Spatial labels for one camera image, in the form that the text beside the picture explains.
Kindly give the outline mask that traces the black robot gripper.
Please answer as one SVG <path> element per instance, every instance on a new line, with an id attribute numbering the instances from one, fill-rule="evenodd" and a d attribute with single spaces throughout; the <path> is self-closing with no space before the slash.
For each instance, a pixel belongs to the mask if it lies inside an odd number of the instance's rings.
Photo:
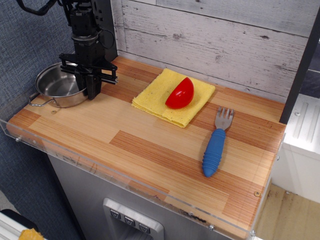
<path id="1" fill-rule="evenodd" d="M 74 74 L 79 91 L 87 88 L 89 100 L 93 100 L 100 92 L 102 81 L 115 85 L 117 66 L 105 58 L 105 50 L 98 34 L 79 36 L 73 34 L 74 53 L 62 53 L 61 70 Z"/>

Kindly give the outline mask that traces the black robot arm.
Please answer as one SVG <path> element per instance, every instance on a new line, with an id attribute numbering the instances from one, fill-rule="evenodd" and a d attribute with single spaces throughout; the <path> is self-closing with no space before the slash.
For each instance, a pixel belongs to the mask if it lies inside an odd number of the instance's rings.
<path id="1" fill-rule="evenodd" d="M 62 6 L 72 29 L 74 53 L 62 53 L 61 69 L 73 74 L 89 100 L 100 92 L 102 83 L 116 84 L 117 45 L 111 9 L 96 0 L 63 0 Z"/>

